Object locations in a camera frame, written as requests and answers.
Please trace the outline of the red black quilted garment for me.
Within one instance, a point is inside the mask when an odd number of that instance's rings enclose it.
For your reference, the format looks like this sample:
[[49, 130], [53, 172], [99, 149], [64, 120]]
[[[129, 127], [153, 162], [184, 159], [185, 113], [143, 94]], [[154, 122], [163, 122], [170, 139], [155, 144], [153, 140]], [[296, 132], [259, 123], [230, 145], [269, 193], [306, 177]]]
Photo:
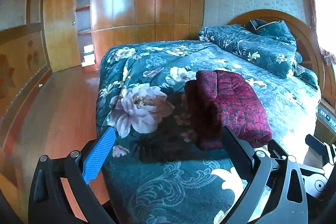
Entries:
[[195, 144], [202, 151], [221, 149], [221, 130], [228, 127], [252, 148], [272, 140], [266, 112], [242, 75], [227, 71], [197, 71], [185, 84]]

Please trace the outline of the bedside control panel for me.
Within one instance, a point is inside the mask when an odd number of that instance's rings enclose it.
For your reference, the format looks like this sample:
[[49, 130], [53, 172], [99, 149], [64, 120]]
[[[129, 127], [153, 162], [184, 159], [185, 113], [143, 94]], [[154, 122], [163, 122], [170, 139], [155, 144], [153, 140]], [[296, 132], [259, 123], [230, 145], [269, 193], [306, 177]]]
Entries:
[[322, 105], [318, 106], [318, 117], [325, 121], [330, 127], [335, 127], [335, 116]]

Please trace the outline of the teal floral bed cover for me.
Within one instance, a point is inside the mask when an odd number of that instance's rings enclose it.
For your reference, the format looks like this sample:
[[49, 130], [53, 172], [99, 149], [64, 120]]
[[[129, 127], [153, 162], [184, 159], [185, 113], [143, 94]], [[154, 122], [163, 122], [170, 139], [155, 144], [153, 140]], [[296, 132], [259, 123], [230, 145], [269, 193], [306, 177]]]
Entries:
[[273, 138], [298, 162], [315, 130], [319, 87], [281, 78], [198, 40], [110, 48], [100, 63], [96, 127], [116, 130], [102, 167], [120, 223], [219, 223], [242, 193], [241, 180], [222, 150], [201, 151], [185, 96], [197, 71], [242, 75], [255, 91]]

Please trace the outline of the wooden arched headboard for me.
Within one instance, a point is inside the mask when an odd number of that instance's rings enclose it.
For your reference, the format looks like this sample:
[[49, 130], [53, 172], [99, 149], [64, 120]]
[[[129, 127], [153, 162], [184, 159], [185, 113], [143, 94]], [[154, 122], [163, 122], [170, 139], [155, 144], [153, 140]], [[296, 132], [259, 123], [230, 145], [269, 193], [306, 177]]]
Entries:
[[297, 41], [297, 50], [303, 57], [301, 65], [312, 70], [318, 76], [322, 102], [335, 108], [335, 65], [327, 65], [321, 55], [316, 33], [296, 17], [272, 9], [246, 12], [233, 18], [229, 24], [245, 24], [252, 19], [260, 19], [266, 22], [285, 21]]

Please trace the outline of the folded teal floral quilt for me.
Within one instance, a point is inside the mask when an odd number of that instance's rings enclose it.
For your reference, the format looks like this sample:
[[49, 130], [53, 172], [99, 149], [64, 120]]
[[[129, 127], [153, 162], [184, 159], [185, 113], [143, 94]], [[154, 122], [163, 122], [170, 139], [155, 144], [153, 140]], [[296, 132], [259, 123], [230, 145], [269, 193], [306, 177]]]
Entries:
[[300, 65], [303, 57], [297, 51], [297, 42], [288, 44], [256, 35], [246, 30], [243, 24], [204, 27], [199, 31], [198, 39], [202, 42], [212, 42], [281, 78], [294, 76], [314, 90], [319, 89], [317, 75]]

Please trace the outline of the teal pillow with trim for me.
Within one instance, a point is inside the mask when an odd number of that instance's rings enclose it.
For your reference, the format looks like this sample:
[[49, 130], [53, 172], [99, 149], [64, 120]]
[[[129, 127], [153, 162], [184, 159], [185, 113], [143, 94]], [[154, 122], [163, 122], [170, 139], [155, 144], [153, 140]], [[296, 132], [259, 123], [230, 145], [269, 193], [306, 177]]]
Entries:
[[243, 24], [243, 27], [256, 35], [267, 36], [288, 44], [296, 43], [294, 36], [283, 20], [266, 22], [261, 19], [252, 19]]

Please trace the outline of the wooden door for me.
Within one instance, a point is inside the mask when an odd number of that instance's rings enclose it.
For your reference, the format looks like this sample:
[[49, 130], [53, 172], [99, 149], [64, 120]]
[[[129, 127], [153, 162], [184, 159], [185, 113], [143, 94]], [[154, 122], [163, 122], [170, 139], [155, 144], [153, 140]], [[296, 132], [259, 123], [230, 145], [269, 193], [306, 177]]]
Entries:
[[75, 27], [76, 0], [44, 0], [47, 53], [53, 72], [81, 64]]

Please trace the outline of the open wooden shelf unit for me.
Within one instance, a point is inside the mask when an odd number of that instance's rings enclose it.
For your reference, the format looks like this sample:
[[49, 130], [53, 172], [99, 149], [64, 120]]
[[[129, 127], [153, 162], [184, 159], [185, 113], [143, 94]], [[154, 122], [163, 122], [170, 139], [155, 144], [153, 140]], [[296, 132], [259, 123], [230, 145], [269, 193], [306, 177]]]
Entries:
[[91, 0], [76, 0], [75, 26], [82, 67], [96, 64], [91, 30]]

